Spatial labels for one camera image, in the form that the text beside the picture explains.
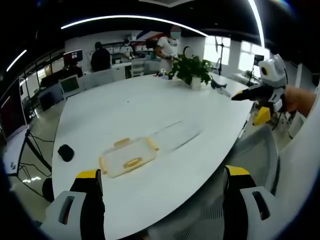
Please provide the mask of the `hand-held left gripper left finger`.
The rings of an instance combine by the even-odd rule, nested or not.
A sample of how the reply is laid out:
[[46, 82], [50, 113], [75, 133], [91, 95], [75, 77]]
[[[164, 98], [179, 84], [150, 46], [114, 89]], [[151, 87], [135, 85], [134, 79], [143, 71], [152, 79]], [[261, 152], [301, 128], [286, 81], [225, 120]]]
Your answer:
[[46, 209], [40, 229], [50, 240], [104, 240], [101, 170], [79, 173]]

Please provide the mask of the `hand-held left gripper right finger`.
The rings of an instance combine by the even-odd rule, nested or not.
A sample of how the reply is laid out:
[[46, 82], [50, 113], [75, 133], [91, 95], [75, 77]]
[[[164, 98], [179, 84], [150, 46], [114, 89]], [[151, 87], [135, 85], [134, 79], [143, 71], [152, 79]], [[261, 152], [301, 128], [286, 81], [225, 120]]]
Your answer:
[[249, 171], [224, 167], [224, 240], [275, 240], [284, 218], [279, 201], [263, 186], [256, 186]]

